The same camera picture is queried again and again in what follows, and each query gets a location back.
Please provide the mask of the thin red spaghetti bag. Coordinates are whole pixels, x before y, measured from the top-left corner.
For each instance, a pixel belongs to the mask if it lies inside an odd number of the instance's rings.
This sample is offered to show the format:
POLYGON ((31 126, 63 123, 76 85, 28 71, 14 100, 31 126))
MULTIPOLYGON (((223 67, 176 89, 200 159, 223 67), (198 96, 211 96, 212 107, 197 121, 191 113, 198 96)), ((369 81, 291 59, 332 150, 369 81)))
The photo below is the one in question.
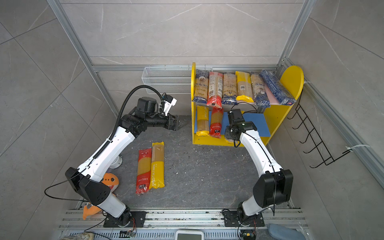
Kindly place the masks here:
POLYGON ((222 130, 222 120, 223 120, 223 110, 219 108, 213 108, 211 114, 211 124, 210 124, 210 136, 213 138, 221 138, 222 130))

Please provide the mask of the yellow end spaghetti bag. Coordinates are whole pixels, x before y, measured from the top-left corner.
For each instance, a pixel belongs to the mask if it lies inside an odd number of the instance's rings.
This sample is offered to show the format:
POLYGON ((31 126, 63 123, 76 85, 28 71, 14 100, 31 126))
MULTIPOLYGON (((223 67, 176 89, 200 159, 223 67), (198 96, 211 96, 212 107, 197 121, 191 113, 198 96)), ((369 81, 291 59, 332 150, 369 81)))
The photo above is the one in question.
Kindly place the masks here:
POLYGON ((237 76, 237 101, 253 103, 253 92, 251 84, 251 76, 246 72, 236 71, 237 76))

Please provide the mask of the blue trim spaghetti bag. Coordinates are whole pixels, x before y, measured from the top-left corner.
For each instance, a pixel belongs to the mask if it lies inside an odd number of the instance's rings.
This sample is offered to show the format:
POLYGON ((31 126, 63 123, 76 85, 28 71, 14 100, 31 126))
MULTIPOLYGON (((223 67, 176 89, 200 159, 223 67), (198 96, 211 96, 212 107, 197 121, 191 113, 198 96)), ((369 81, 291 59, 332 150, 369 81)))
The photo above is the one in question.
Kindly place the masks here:
POLYGON ((265 90, 264 80, 259 74, 255 72, 250 73, 250 78, 254 103, 261 108, 270 108, 271 103, 265 90))

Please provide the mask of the dark blue end spaghetti bag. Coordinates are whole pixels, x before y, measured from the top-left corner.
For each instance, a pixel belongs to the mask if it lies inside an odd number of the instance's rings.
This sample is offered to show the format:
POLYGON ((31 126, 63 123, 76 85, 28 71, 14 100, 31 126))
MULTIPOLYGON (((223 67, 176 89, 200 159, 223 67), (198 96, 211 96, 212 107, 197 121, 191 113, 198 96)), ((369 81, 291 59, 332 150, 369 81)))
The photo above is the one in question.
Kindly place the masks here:
POLYGON ((231 73, 223 74, 223 105, 235 105, 237 103, 237 76, 231 73))

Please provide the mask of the yellow Pastatime spaghetti bag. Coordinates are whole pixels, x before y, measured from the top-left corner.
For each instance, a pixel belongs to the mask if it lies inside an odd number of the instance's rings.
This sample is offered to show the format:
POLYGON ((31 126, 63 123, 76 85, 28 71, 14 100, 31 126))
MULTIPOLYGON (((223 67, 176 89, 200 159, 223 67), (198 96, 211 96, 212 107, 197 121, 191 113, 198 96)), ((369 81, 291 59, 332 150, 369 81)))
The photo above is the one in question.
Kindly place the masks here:
POLYGON ((209 108, 197 106, 197 135, 205 137, 209 135, 209 108))

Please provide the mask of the red label spaghetti bag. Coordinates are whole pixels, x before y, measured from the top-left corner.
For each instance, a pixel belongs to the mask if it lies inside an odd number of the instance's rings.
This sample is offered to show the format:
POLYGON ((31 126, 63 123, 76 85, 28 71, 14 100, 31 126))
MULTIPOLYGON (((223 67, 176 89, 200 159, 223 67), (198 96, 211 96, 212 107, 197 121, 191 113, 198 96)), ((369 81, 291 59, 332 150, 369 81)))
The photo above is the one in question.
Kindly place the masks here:
POLYGON ((222 108, 223 74, 209 72, 209 92, 207 105, 214 108, 222 108))

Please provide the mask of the blue Sankara spaghetti bag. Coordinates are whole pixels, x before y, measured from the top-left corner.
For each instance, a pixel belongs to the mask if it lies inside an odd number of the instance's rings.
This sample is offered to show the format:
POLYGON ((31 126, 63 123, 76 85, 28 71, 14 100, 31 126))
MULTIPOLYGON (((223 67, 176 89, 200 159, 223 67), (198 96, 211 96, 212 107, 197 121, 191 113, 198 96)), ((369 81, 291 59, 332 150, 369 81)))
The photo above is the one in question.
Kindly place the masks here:
POLYGON ((196 70, 193 102, 207 104, 209 71, 196 70))

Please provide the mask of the blue Barilla spaghetti box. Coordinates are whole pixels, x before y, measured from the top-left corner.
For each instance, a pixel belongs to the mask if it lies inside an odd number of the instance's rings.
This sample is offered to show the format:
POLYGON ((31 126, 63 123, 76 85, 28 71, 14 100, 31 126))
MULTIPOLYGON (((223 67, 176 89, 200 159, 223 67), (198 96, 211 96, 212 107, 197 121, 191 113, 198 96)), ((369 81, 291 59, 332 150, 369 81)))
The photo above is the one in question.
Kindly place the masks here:
POLYGON ((283 86, 283 84, 273 73, 262 70, 260 76, 263 78, 264 82, 267 84, 268 88, 280 105, 292 106, 296 102, 292 94, 283 86))

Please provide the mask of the yellow label spaghetti bag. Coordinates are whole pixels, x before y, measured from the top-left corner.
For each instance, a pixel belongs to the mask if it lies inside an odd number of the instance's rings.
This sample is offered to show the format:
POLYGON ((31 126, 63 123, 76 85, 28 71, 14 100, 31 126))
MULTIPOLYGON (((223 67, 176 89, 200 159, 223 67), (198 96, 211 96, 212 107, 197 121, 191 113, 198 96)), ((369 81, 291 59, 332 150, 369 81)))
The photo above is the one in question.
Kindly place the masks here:
POLYGON ((164 155, 164 142, 152 143, 150 189, 159 189, 165 186, 164 155))

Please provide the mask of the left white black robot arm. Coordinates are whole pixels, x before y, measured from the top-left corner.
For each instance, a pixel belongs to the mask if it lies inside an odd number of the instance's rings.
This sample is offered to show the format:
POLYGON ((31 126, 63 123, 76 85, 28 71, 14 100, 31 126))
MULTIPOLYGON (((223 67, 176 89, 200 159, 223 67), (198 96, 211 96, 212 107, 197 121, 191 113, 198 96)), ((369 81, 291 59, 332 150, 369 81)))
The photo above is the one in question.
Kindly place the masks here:
POLYGON ((153 98, 142 97, 128 114, 119 117, 110 137, 77 168, 69 168, 65 175, 74 191, 87 202, 107 213, 120 227, 131 221, 129 207, 120 201, 102 181, 113 164, 120 161, 121 152, 149 127, 178 130, 178 117, 169 113, 177 100, 164 95, 161 104, 153 98))

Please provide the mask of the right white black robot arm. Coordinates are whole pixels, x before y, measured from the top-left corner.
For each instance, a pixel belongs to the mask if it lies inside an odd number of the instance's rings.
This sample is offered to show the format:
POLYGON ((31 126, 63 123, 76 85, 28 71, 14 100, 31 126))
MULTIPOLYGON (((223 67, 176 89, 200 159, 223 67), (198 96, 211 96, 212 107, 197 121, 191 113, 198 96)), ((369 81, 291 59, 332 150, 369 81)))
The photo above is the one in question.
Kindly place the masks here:
POLYGON ((253 187, 253 195, 237 208, 240 224, 248 225, 267 209, 274 210, 276 205, 287 203, 291 199, 294 176, 290 170, 284 170, 263 144, 256 125, 247 122, 241 110, 228 112, 229 125, 225 137, 234 141, 234 146, 243 144, 259 174, 253 187))

